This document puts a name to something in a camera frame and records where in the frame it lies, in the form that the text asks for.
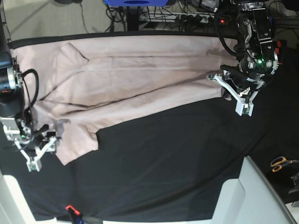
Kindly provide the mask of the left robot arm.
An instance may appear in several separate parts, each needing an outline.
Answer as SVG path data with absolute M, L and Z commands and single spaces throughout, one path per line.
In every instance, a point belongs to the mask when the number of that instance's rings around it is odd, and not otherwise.
M 220 18 L 236 10 L 236 27 L 243 42 L 236 50 L 226 44 L 220 31 Z M 224 49 L 235 56 L 237 66 L 221 65 L 221 74 L 209 75 L 243 109 L 250 109 L 262 87 L 268 84 L 279 67 L 271 37 L 269 17 L 263 0 L 221 0 L 214 17 L 216 34 Z

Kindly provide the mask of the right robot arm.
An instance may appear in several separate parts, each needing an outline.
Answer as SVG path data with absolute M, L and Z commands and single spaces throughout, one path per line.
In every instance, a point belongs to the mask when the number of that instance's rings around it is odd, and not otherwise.
M 64 131 L 65 112 L 61 102 L 41 99 L 39 76 L 36 70 L 20 71 L 8 44 L 9 30 L 5 10 L 0 9 L 0 122 L 11 146 L 1 146 L 6 152 L 20 152 L 29 170 L 38 170 L 45 153 L 55 152 L 68 164 L 77 158 L 70 142 L 71 132 Z

